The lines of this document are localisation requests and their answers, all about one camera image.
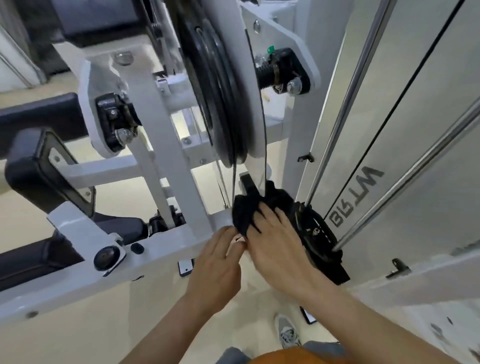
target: hand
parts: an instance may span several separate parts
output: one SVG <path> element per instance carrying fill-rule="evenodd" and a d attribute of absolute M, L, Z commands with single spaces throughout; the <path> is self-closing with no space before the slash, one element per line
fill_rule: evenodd
<path fill-rule="evenodd" d="M 253 264 L 273 288 L 300 300 L 318 272 L 285 213 L 276 208 L 275 214 L 263 202 L 258 207 L 262 213 L 256 211 L 253 222 L 260 232 L 253 225 L 247 230 Z"/>
<path fill-rule="evenodd" d="M 240 291 L 239 261 L 245 245 L 235 242 L 228 251 L 237 234 L 233 226 L 221 228 L 195 260 L 185 297 L 208 318 L 221 311 Z"/>

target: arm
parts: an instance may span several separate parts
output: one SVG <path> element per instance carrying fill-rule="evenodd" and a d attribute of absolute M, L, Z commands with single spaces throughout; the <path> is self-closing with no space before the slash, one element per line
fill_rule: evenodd
<path fill-rule="evenodd" d="M 275 289 L 297 300 L 358 364 L 457 363 L 336 286 L 309 262 L 283 211 L 259 206 L 247 231 L 253 263 Z"/>
<path fill-rule="evenodd" d="M 185 295 L 121 364 L 178 364 L 200 329 L 240 290 L 242 242 L 230 242 L 233 227 L 221 228 L 205 245 Z"/>

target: forearm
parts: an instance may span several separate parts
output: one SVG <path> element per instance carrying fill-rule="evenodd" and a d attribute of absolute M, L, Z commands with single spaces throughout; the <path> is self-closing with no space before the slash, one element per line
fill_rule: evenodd
<path fill-rule="evenodd" d="M 457 363 L 389 321 L 314 270 L 297 299 L 345 347 L 357 364 Z"/>
<path fill-rule="evenodd" d="M 183 296 L 121 364 L 178 364 L 209 318 Z"/>

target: beige floor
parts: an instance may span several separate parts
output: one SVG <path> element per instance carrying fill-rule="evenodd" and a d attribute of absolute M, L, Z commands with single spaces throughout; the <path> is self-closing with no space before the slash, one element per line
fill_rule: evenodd
<path fill-rule="evenodd" d="M 75 88 L 71 75 L 57 76 L 41 88 L 0 95 L 0 107 L 59 95 Z M 179 133 L 184 133 L 181 122 L 175 121 Z M 80 162 L 100 158 L 88 139 L 71 142 L 68 147 Z M 269 147 L 272 168 L 276 162 L 275 148 Z M 208 192 L 214 178 L 212 167 L 202 166 L 194 175 L 208 211 L 221 209 L 220 195 Z M 97 211 L 148 220 L 155 204 L 143 179 L 136 178 L 98 186 Z M 0 252 L 43 239 L 53 230 L 44 213 L 13 191 L 0 195 L 0 227 Z M 292 317 L 303 341 L 335 340 L 320 324 L 307 325 L 298 305 L 269 288 L 247 255 L 240 263 L 240 293 L 202 329 L 182 363 L 214 363 L 229 346 L 239 347 L 252 356 L 278 349 L 273 325 L 276 312 Z M 158 266 L 140 281 L 123 283 L 56 311 L 0 328 L 0 361 L 5 364 L 118 363 L 185 291 L 188 278 L 179 277 L 176 264 Z"/>

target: jeans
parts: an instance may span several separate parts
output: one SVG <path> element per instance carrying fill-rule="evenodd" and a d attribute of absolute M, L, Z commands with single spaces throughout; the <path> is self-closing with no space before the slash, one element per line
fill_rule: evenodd
<path fill-rule="evenodd" d="M 345 356 L 345 350 L 338 342 L 309 341 L 303 348 L 315 354 L 329 354 L 331 356 Z M 246 364 L 251 360 L 240 349 L 231 347 L 225 350 L 216 364 Z"/>

